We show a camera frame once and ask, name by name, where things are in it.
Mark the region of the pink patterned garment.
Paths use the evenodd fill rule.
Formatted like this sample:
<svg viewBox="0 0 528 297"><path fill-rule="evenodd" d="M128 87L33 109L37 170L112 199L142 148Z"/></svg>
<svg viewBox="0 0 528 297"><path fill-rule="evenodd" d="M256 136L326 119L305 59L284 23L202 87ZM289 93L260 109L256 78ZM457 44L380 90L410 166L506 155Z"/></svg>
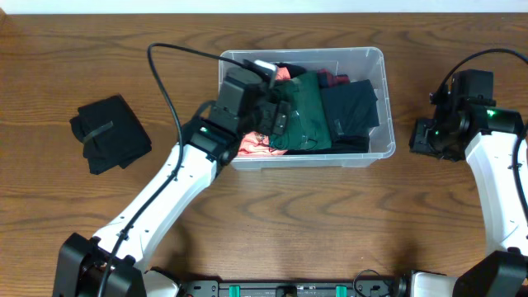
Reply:
<svg viewBox="0 0 528 297"><path fill-rule="evenodd" d="M285 153L286 150L270 147L269 138L257 132L246 134L238 150L239 157L271 157Z"/></svg>

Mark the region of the dark green garment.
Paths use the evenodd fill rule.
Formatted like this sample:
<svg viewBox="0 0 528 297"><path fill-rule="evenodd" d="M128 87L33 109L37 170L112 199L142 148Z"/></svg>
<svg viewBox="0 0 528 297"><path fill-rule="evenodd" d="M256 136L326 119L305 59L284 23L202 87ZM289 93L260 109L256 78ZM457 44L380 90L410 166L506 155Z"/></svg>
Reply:
<svg viewBox="0 0 528 297"><path fill-rule="evenodd" d="M332 145L316 72L303 73L280 82L272 91L279 101L290 103L283 135L269 137L269 145L279 150L321 150Z"/></svg>

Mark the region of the clear plastic storage bin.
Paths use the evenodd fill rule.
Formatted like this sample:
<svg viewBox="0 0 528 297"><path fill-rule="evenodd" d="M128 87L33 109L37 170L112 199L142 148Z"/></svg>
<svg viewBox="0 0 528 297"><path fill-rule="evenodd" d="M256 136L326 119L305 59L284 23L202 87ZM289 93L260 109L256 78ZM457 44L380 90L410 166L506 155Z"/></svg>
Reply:
<svg viewBox="0 0 528 297"><path fill-rule="evenodd" d="M242 62L260 59L269 63L288 63L308 70L325 68L334 74L346 74L353 82L370 80L377 96L379 126L369 130L366 153L281 155L270 157L236 157L231 165L239 171L260 171L280 167L368 167L391 157L396 149L390 110L388 79L384 54L376 47L322 49L231 49L222 57Z"/></svg>

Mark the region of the black garment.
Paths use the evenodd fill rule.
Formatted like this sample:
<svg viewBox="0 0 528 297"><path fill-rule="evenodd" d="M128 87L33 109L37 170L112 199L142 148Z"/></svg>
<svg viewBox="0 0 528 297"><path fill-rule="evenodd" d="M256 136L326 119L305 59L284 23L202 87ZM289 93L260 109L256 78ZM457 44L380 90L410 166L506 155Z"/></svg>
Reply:
<svg viewBox="0 0 528 297"><path fill-rule="evenodd" d="M94 175L126 168L152 150L144 127L121 95L79 107L69 123Z"/></svg>
<svg viewBox="0 0 528 297"><path fill-rule="evenodd" d="M278 63L276 85L309 71L298 65ZM321 150L286 150L287 155L366 153L369 130L380 125L374 88L370 80L351 81L319 88L332 145Z"/></svg>

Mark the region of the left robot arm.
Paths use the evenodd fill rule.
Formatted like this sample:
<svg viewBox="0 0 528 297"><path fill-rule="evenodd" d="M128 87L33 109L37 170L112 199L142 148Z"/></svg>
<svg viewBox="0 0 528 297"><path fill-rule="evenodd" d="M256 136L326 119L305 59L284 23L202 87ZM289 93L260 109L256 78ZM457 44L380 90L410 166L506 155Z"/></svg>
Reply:
<svg viewBox="0 0 528 297"><path fill-rule="evenodd" d="M195 114L151 182L87 239L73 233L59 250L55 296L177 296L181 287L149 268L183 210L237 156L245 134L283 133L288 104L271 99L278 68L246 61L229 68L210 114Z"/></svg>

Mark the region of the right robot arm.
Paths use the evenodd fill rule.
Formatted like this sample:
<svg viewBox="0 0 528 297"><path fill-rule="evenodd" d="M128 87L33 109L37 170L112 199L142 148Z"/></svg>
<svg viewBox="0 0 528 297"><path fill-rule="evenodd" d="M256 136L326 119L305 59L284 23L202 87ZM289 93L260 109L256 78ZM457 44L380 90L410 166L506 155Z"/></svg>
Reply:
<svg viewBox="0 0 528 297"><path fill-rule="evenodd" d="M468 163L478 189L486 255L461 276L414 271L397 296L517 296L527 278L527 144L516 111L493 100L493 73L454 73L431 97L435 113L417 120L411 152Z"/></svg>

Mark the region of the red plaid shirt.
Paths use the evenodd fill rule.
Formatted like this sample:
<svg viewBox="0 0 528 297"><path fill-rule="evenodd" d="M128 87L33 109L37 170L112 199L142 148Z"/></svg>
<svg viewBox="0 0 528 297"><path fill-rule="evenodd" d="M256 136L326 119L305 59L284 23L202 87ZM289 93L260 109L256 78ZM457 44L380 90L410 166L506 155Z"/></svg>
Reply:
<svg viewBox="0 0 528 297"><path fill-rule="evenodd" d="M318 85L320 88L330 88L339 85L350 83L350 79L346 74L334 75L327 69L320 69L317 71Z"/></svg>

